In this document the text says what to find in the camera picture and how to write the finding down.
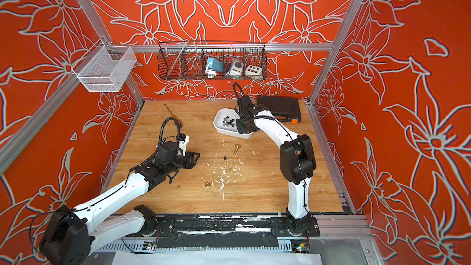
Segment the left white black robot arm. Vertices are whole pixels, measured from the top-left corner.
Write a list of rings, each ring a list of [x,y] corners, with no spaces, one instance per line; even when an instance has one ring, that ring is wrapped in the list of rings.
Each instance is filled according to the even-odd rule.
[[[112,214],[134,199],[174,177],[181,169],[192,169],[200,153],[186,149],[188,141],[161,143],[127,178],[105,193],[76,207],[61,206],[52,213],[38,250],[52,265],[80,265],[101,247],[129,234],[160,233],[162,225],[151,208],[140,205],[112,218]]]

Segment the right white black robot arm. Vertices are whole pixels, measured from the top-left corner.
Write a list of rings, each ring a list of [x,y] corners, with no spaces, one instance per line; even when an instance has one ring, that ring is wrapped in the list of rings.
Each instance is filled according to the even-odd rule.
[[[306,134],[289,130],[264,105],[255,105],[248,96],[238,96],[235,107],[240,134],[263,131],[280,150],[280,170],[288,181],[287,230],[300,235],[310,226],[309,187],[316,169],[312,141]]]

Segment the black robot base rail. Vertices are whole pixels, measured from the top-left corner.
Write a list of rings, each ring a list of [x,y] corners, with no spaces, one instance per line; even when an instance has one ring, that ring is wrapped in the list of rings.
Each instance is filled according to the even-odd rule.
[[[158,215],[155,224],[120,239],[136,252],[171,250],[295,251],[320,236],[316,218],[295,229],[284,213]]]

